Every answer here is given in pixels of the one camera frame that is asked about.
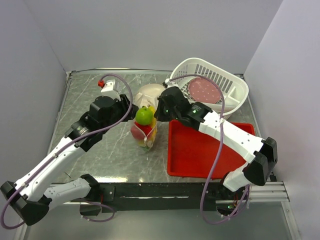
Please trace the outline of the red bell pepper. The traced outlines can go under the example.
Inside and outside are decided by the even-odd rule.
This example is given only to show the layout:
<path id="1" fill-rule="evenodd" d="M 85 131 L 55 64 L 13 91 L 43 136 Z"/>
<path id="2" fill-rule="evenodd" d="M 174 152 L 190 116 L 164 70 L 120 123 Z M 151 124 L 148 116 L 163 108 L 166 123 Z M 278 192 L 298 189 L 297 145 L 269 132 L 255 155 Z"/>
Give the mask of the red bell pepper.
<path id="1" fill-rule="evenodd" d="M 151 126 L 141 125 L 136 121 L 130 128 L 130 132 L 136 140 L 143 140 L 151 131 L 152 131 Z"/>

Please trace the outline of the green apple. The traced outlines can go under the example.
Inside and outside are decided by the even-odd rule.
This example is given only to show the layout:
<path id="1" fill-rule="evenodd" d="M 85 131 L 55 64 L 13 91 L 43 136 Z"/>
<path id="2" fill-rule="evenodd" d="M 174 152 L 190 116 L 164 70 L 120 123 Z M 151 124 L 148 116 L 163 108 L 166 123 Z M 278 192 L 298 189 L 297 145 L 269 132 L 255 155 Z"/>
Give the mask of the green apple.
<path id="1" fill-rule="evenodd" d="M 135 121 L 142 126 L 150 125 L 153 121 L 153 112 L 148 107 L 143 106 L 136 112 Z"/>

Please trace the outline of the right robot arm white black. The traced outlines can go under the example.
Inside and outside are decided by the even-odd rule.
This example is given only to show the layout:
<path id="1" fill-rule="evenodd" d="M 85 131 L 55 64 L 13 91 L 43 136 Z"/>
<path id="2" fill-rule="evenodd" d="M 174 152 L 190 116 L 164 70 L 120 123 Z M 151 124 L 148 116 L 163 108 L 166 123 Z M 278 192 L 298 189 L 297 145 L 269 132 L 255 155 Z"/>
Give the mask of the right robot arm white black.
<path id="1" fill-rule="evenodd" d="M 221 179 L 219 195 L 232 198 L 246 185 L 264 186 L 277 160 L 277 142 L 252 135 L 178 87 L 158 97 L 155 118 L 169 123 L 167 173 Z"/>

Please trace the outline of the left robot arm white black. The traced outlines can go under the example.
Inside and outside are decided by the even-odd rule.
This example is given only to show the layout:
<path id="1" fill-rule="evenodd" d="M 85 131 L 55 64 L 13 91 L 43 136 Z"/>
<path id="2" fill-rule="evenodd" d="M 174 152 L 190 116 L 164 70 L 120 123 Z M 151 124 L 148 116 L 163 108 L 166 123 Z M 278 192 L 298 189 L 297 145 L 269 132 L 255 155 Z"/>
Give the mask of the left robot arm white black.
<path id="1" fill-rule="evenodd" d="M 6 181 L 0 190 L 22 222 L 32 226 L 55 207 L 76 199 L 94 201 L 100 198 L 100 183 L 90 174 L 62 185 L 51 186 L 67 164 L 77 160 L 100 142 L 103 135 L 121 122 L 132 120 L 138 107 L 133 96 L 119 98 L 99 96 L 74 122 L 58 145 L 28 174 L 16 182 Z"/>

